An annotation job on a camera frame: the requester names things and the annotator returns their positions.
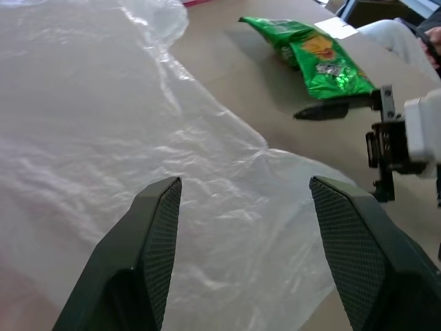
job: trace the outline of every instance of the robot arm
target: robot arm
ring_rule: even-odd
[[[422,177],[437,177],[441,165],[441,89],[406,101],[404,119],[407,149],[415,162],[427,163]]]
[[[369,94],[328,99],[294,115],[296,119],[323,121],[346,117],[350,108],[369,106],[381,122],[366,134],[369,167],[379,169],[372,195],[379,202],[395,200],[392,172],[437,177],[441,207],[441,89],[406,102],[404,116],[396,114],[391,86]]]

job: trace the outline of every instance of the plastic bag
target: plastic bag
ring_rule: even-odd
[[[296,330],[333,287],[308,188],[167,51],[174,0],[0,9],[0,330],[49,330],[146,185],[183,178],[163,330]]]
[[[242,17],[293,67],[300,67],[308,92],[317,99],[368,93],[374,86],[336,40],[288,19]]]

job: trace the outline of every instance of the red object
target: red object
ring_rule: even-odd
[[[207,1],[209,1],[209,0],[193,0],[193,1],[189,1],[189,2],[184,3],[184,6],[185,7],[191,7],[191,6],[198,5],[200,3],[204,3],[204,2],[207,2]]]

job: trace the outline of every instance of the white paper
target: white paper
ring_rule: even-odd
[[[316,26],[336,39],[344,39],[358,32],[340,17],[333,17],[332,19],[318,22]]]

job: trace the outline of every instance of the clear plastic sheet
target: clear plastic sheet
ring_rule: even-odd
[[[163,330],[297,330],[333,286],[309,178],[345,178],[268,149],[167,52],[178,1],[0,4],[0,329],[50,329],[134,195],[181,176]]]

